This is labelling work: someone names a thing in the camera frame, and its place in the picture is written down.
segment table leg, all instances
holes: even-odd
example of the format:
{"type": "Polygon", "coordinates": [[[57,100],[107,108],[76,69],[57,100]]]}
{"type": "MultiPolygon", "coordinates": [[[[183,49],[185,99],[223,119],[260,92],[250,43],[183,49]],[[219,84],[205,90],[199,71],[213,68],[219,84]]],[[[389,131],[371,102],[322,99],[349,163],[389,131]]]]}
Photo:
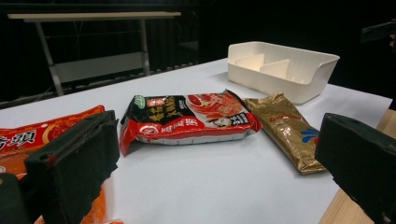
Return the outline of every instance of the table leg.
{"type": "Polygon", "coordinates": [[[146,77],[149,76],[149,50],[146,39],[146,21],[140,20],[140,42],[142,45],[142,64],[146,77]]]}
{"type": "Polygon", "coordinates": [[[43,28],[40,22],[35,22],[35,28],[37,29],[38,35],[40,37],[41,46],[43,47],[44,53],[47,58],[47,63],[49,65],[49,72],[52,77],[53,84],[55,85],[56,92],[59,96],[64,95],[64,90],[62,89],[61,80],[56,73],[55,64],[53,63],[52,57],[50,55],[50,48],[47,44],[46,37],[44,36],[43,28]]]}

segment table surface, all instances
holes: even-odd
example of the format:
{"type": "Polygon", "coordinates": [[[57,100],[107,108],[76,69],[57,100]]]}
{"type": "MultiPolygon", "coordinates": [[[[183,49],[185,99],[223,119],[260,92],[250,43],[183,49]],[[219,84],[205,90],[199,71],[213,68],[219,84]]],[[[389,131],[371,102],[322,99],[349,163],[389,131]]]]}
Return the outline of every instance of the table surface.
{"type": "MultiPolygon", "coordinates": [[[[0,110],[0,127],[55,119],[96,105],[120,119],[136,94],[222,92],[267,95],[232,83],[227,60],[0,110]]],[[[327,112],[376,127],[391,100],[328,84],[297,105],[320,129],[327,112]]],[[[107,212],[125,223],[319,223],[338,186],[328,172],[301,176],[263,131],[245,139],[191,146],[144,145],[126,157],[106,181],[107,212]]]]}

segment plastic wrapper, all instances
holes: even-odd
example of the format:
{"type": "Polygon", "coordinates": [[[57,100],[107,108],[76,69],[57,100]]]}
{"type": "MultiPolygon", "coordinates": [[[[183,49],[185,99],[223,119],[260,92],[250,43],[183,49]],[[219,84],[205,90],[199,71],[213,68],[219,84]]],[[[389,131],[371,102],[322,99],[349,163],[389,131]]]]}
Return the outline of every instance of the plastic wrapper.
{"type": "Polygon", "coordinates": [[[103,183],[118,167],[117,125],[112,110],[91,115],[24,161],[27,176],[21,182],[38,189],[36,213],[46,223],[102,222],[104,209],[94,211],[99,220],[86,218],[94,201],[105,198],[100,197],[103,183]]]}
{"type": "MultiPolygon", "coordinates": [[[[47,120],[13,129],[0,129],[0,173],[15,175],[18,179],[26,174],[24,160],[70,127],[90,115],[105,111],[98,105],[78,114],[47,120]]],[[[92,210],[82,223],[106,221],[105,190],[92,202],[92,210]]],[[[42,217],[36,223],[44,223],[42,217]]]]}
{"type": "Polygon", "coordinates": [[[242,139],[262,124],[231,91],[145,97],[136,95],[121,121],[120,150],[140,141],[162,145],[242,139]]]}
{"type": "Polygon", "coordinates": [[[309,125],[282,92],[244,102],[302,175],[325,170],[315,159],[319,131],[309,125]]]}

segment instant noodle package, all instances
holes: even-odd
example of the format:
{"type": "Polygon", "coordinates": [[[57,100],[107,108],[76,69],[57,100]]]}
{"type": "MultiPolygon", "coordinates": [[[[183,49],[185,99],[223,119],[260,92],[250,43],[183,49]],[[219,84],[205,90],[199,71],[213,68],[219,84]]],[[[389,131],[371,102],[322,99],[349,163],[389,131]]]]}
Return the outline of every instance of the instant noodle package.
{"type": "Polygon", "coordinates": [[[306,121],[283,92],[262,99],[244,99],[244,102],[301,175],[325,170],[315,159],[319,131],[306,121]]]}
{"type": "Polygon", "coordinates": [[[188,145],[230,141],[258,132],[262,124],[233,92],[136,95],[121,121],[120,150],[137,140],[188,145]]]}
{"type": "MultiPolygon", "coordinates": [[[[0,173],[15,175],[21,180],[26,175],[24,161],[34,152],[70,129],[81,120],[104,112],[105,108],[98,105],[78,114],[18,127],[0,129],[0,173]]],[[[92,202],[92,210],[82,223],[99,223],[106,221],[105,190],[92,202]]],[[[44,223],[42,217],[36,223],[44,223]]]]}

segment white storage bin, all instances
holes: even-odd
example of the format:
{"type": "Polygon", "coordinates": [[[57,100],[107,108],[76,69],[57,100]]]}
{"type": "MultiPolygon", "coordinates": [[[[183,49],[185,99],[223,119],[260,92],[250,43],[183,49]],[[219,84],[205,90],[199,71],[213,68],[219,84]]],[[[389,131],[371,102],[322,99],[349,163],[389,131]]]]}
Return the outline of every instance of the white storage bin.
{"type": "Polygon", "coordinates": [[[294,104],[320,95],[339,56],[263,42],[230,45],[228,79],[266,94],[283,92],[294,104]]]}

